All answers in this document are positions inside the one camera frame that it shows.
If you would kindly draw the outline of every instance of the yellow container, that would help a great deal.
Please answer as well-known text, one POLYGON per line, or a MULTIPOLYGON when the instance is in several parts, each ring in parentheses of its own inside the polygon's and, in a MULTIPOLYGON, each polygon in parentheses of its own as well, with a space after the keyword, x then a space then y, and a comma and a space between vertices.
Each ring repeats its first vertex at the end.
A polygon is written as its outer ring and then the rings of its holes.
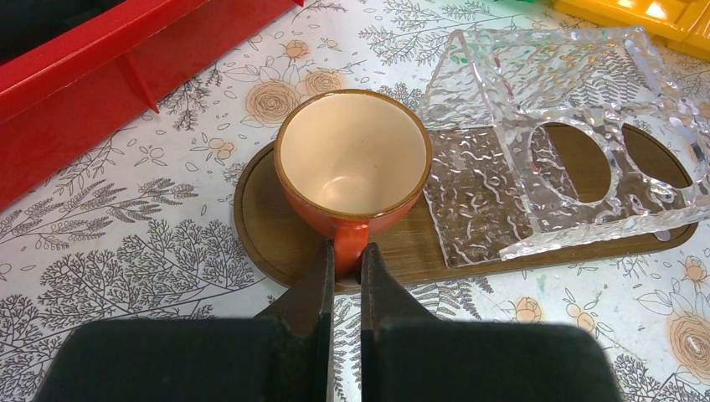
POLYGON ((641 25, 656 42, 710 61, 710 0, 557 0, 554 7, 599 25, 641 25))

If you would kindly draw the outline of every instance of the cup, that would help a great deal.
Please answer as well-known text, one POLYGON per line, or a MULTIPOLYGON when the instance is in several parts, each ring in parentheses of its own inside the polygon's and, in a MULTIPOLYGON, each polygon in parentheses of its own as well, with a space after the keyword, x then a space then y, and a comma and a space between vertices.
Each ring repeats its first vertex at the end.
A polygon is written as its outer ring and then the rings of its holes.
POLYGON ((431 169, 429 134, 406 106, 368 90, 312 97, 284 121, 276 173, 296 212, 335 240, 338 277, 360 266, 368 237, 412 208, 431 169))

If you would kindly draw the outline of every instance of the table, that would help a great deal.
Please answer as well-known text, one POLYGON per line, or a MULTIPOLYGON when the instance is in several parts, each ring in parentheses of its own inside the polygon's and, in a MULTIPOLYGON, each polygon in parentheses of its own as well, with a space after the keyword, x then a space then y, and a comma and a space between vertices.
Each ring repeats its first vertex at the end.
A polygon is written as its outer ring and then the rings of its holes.
MULTIPOLYGON (((250 317, 275 300, 284 288, 246 257, 231 204, 245 164, 308 96, 364 88, 414 108, 452 29, 592 27, 513 0, 292 9, 0 213, 0 400, 30 400, 84 322, 250 317)), ((661 53, 710 117, 710 64, 661 53)), ((582 327, 628 400, 708 401, 709 235, 700 223, 653 255, 409 290, 442 319, 582 327)), ((359 400, 358 296, 338 296, 335 313, 336 395, 359 400)))

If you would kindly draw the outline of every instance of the oval wooden tray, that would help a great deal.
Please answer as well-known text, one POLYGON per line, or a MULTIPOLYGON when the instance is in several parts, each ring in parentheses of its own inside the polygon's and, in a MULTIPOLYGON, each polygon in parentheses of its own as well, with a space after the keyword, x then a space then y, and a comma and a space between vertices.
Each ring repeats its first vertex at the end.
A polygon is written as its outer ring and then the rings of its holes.
MULTIPOLYGON (((546 126, 546 129, 580 196, 604 195, 609 179, 602 175, 609 174, 608 165, 604 165, 603 157, 599 160, 589 155, 589 148, 584 146, 588 144, 580 144, 589 139, 568 132, 571 130, 568 126, 546 126)), ((636 164, 647 174, 677 187, 690 183, 687 173, 667 148, 643 131, 625 126, 625 140, 636 164)), ((273 144, 257 153, 244 170, 234 195, 234 221, 247 255, 266 275, 284 286, 296 283, 306 274, 323 241, 320 234, 301 220, 282 193, 274 168, 273 144)), ((392 276, 406 284, 650 253, 683 244, 696 227, 697 224, 690 224, 673 229, 668 241, 642 234, 449 270, 429 207, 422 197, 404 219, 372 241, 379 244, 392 276)), ((339 291, 354 288, 337 286, 339 291)))

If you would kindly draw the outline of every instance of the black object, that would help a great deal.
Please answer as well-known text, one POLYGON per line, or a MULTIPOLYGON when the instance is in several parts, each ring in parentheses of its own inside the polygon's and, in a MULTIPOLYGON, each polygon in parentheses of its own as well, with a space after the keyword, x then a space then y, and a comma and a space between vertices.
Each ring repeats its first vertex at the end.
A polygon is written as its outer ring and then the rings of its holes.
MULTIPOLYGON (((254 319, 95 322, 37 401, 330 400, 332 242, 254 319)), ((442 322, 363 253, 363 400, 621 401, 601 349, 559 325, 442 322)))
POLYGON ((125 0, 0 0, 0 61, 18 57, 125 0))

